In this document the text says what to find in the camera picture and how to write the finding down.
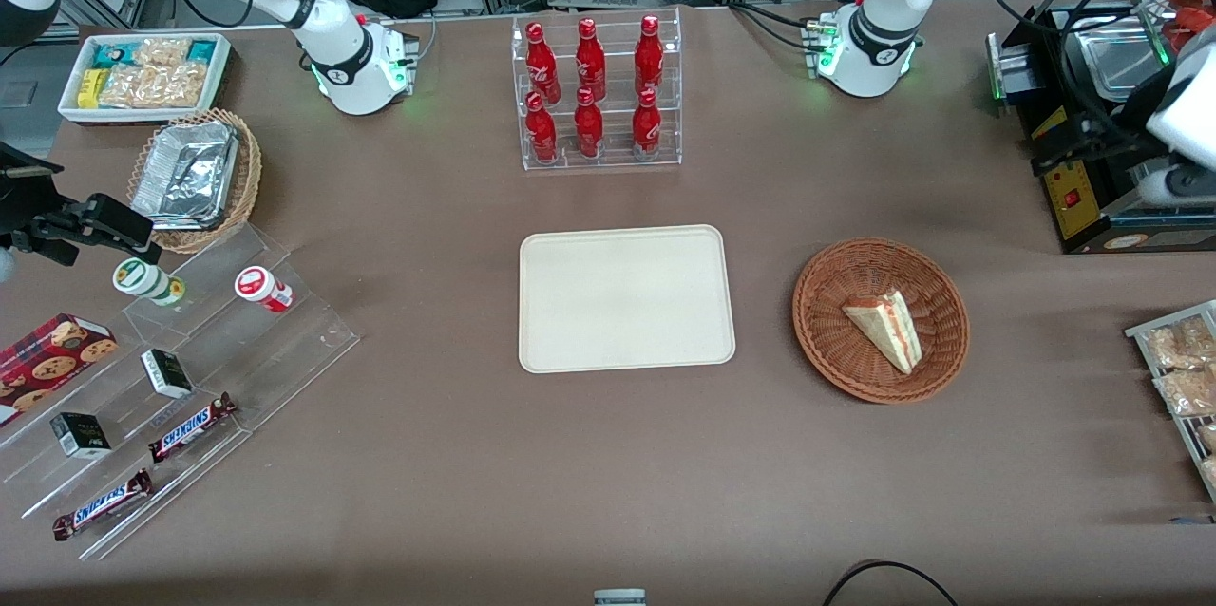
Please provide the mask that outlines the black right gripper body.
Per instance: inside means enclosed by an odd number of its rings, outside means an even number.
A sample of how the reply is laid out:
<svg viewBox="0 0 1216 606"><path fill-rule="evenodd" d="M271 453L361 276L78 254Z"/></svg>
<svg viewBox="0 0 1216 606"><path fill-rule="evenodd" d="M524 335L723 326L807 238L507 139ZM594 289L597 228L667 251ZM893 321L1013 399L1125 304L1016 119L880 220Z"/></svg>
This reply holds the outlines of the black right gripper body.
<svg viewBox="0 0 1216 606"><path fill-rule="evenodd" d="M64 167L1 144L1 235L21 230L64 206L54 175Z"/></svg>

